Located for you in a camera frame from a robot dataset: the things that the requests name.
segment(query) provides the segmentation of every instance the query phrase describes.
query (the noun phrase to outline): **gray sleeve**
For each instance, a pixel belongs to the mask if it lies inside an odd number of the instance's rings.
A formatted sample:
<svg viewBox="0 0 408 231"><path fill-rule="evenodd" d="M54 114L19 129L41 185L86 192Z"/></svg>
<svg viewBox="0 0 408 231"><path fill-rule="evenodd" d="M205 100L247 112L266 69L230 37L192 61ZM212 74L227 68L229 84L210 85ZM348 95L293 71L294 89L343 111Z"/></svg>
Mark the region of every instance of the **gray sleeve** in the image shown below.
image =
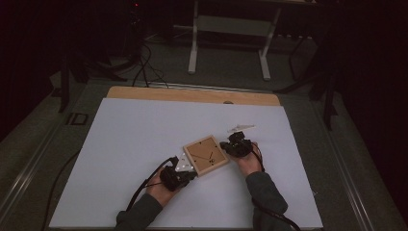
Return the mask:
<svg viewBox="0 0 408 231"><path fill-rule="evenodd" d="M162 205L153 196L146 193L129 212L119 212L116 217L115 231L144 230L162 210Z"/></svg>
<svg viewBox="0 0 408 231"><path fill-rule="evenodd" d="M254 172L249 174L246 179L246 186L252 198L263 207L284 214L288 209L283 196L276 189L270 176L265 172ZM292 228L286 222L273 218L268 214L254 208L253 227L255 231L291 231Z"/></svg>

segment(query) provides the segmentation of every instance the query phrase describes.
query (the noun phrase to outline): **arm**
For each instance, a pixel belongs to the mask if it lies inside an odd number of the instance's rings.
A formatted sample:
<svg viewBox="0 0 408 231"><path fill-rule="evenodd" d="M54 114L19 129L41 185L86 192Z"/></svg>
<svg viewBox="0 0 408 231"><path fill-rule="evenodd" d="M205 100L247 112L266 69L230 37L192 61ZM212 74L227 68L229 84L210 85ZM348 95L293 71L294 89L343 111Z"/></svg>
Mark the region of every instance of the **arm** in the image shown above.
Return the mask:
<svg viewBox="0 0 408 231"><path fill-rule="evenodd" d="M116 231L144 230L163 210L162 205L150 194L144 194L128 212L121 211L116 217Z"/></svg>
<svg viewBox="0 0 408 231"><path fill-rule="evenodd" d="M245 177L246 186L252 198L266 209L273 212L284 214L288 209L283 196L276 189L270 176L262 172L261 164L255 155L260 156L257 144L254 143L254 152L242 158L232 158L239 166L242 175ZM290 231L289 224L277 218L273 218L263 213L258 208L254 208L253 227L256 231Z"/></svg>
<svg viewBox="0 0 408 231"><path fill-rule="evenodd" d="M115 231L144 230L163 210L170 199L180 190L171 192L161 184L160 172L147 183L153 185L147 188L146 193L137 201L128 212L121 211L116 217Z"/></svg>
<svg viewBox="0 0 408 231"><path fill-rule="evenodd" d="M288 204L276 189L275 184L267 173L261 171L253 172L246 177L245 181L252 198L263 207L279 214L284 214L287 211ZM273 218L256 207L254 208L252 223L256 231L292 230L286 222Z"/></svg>

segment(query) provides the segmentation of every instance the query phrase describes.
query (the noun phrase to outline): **black cable on floor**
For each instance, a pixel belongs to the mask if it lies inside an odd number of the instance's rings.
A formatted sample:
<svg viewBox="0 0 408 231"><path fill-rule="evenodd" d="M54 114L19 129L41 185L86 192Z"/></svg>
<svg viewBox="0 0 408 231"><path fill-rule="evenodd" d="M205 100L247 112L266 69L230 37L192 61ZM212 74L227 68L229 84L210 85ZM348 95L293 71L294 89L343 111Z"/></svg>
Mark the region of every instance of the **black cable on floor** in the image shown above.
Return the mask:
<svg viewBox="0 0 408 231"><path fill-rule="evenodd" d="M150 48L147 45L143 45L143 47L145 47L147 49L147 51L149 52L149 55L147 56L146 62L143 63L142 59L140 59L140 63L141 63L141 68L138 71L138 73L136 73L135 78L133 79L133 83L132 83L132 87L135 86L136 80L138 79L139 75L141 72L143 72L143 77L144 77L144 82L146 83L146 86L148 86L148 82L147 82L147 76L146 76L146 72L145 72L145 66L146 64L149 62L150 57L152 55L152 51L150 50Z"/></svg>
<svg viewBox="0 0 408 231"><path fill-rule="evenodd" d="M166 87L168 88L168 84L164 79L165 74L160 69L156 69L155 67L153 67L152 64L150 64L150 63L146 63L146 64L150 67L150 69L153 71L153 73L157 76L156 79L150 80L148 83L151 84L151 83L154 83L154 82L157 82L157 81L162 81L166 85Z"/></svg>
<svg viewBox="0 0 408 231"><path fill-rule="evenodd" d="M42 227L41 227L42 231L45 230L45 227L46 227L46 224L47 224L47 221L48 221L48 213L49 213L49 210L50 210L52 195L54 193L55 187L57 186L58 180L60 179L60 176L63 173L63 171L65 170L66 166L68 166L68 164L71 163L75 159L75 157L77 157L79 155L80 151L81 150L77 151L73 156L71 156L69 158L68 161L65 162L63 168L61 168L60 172L57 175L57 178L55 178L54 183L52 184L50 194L48 195L47 209L45 210L45 216L44 216L44 220L42 222Z"/></svg>

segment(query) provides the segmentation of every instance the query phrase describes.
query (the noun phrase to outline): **black cable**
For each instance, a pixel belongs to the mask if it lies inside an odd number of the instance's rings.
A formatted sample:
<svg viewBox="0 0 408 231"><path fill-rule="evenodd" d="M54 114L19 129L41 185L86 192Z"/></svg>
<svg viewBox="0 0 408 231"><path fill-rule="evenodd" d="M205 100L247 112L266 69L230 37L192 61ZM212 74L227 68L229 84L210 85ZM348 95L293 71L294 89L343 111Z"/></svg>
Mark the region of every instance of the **black cable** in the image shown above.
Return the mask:
<svg viewBox="0 0 408 231"><path fill-rule="evenodd" d="M129 202L128 207L126 208L126 212L128 212L130 209L132 209L133 204L135 204L136 199L138 198L140 192L146 187L147 183L150 181L150 179L162 168L167 162L171 161L172 158L168 158L164 162L162 162L156 170L153 171L153 173L150 174L150 176L141 183L139 188L136 190L136 192L133 194L132 199Z"/></svg>
<svg viewBox="0 0 408 231"><path fill-rule="evenodd" d="M163 182L159 182L159 183L156 183L156 184L146 185L146 186L144 186L144 187L145 187L145 188L149 188L149 187L152 187L152 186L155 186L155 185L161 185L161 184L163 184Z"/></svg>
<svg viewBox="0 0 408 231"><path fill-rule="evenodd" d="M288 223L288 224L289 224L294 230L296 230L296 231L301 231L300 228L299 228L299 226L297 226L297 224L294 223L291 219L286 218L286 217L285 217L284 215L282 215L282 214L275 213L275 212L271 211L270 209L267 209L267 208L265 208L265 207L262 207L254 198L252 198L252 203L253 203L259 210L261 210L262 212L268 214L269 216L271 216L271 217L273 217L273 218L277 218L277 219L280 219L280 220L282 220L282 221Z"/></svg>
<svg viewBox="0 0 408 231"><path fill-rule="evenodd" d="M256 146L256 148L258 149L258 151L259 151L259 156L258 156L258 154L256 154L253 150L252 150L251 152L252 152L252 154L255 155L256 159L258 159L259 164L261 164L262 171L265 172L264 160L263 160L263 158L262 158L261 149L259 149L258 145L255 144L255 142L253 142L252 144L254 144L254 146Z"/></svg>
<svg viewBox="0 0 408 231"><path fill-rule="evenodd" d="M77 157L77 156L79 155L80 151L81 151L81 150L77 151L73 156L71 156L71 157L68 159L68 161L65 162L63 168L61 168L60 172L59 172L58 175L57 175L57 178L55 178L54 183L52 184L51 192L50 192L50 194L48 195L47 208L46 208L46 210L45 210L45 218L44 218L44 221L42 222L41 230L45 230L45 226L46 226L46 223L47 223L47 221L48 221L48 213L49 213L49 209L50 209L50 205L51 205L52 195L53 195L53 193L54 193L55 187L57 186L58 180L60 179L60 176L61 176L61 174L63 173L63 171L65 170L66 166L68 166L68 164L69 164L75 157Z"/></svg>
<svg viewBox="0 0 408 231"><path fill-rule="evenodd" d="M132 87L135 86L136 80L138 79L138 77L139 77L139 75L140 75L140 73L141 73L142 71L143 71L143 75L144 75L144 80L145 80L146 86L148 87L148 83L147 83L147 80L146 80L146 75L145 75L145 72L144 72L144 68L145 68L146 64L149 62L150 58L151 58L152 51L150 50L150 48L149 48L147 45L144 44L143 46L147 49L147 51L149 52L149 55L147 56L147 59L146 59L146 62L145 62L145 63L143 63L142 59L140 59L141 69L140 69L140 70L138 71L138 73L135 75L135 78L133 79Z"/></svg>
<svg viewBox="0 0 408 231"><path fill-rule="evenodd" d="M167 82L166 82L165 79L164 79L165 74L164 74L160 69L157 69L157 68L153 67L153 65L150 64L149 62L147 62L146 64L150 67L150 69L153 70L153 73L158 77L157 79L153 79L153 80L149 81L149 84L160 80L160 81L162 81L162 82L166 85L166 87L168 88L168 84L167 84Z"/></svg>

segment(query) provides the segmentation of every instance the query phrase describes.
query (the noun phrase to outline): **white table surface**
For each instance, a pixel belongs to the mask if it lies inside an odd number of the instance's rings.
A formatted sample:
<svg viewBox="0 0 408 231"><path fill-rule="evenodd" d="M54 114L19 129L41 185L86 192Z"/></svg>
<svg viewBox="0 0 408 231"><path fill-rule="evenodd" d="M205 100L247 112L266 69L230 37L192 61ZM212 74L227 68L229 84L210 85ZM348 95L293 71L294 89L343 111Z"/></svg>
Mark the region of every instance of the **white table surface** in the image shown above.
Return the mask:
<svg viewBox="0 0 408 231"><path fill-rule="evenodd" d="M255 124L245 138L259 144L266 171L289 204L286 217L301 228L322 227L283 107L110 98L101 103L50 227L114 227L161 162L209 135L227 141L227 130L238 124ZM191 181L150 228L250 229L252 209L231 161Z"/></svg>

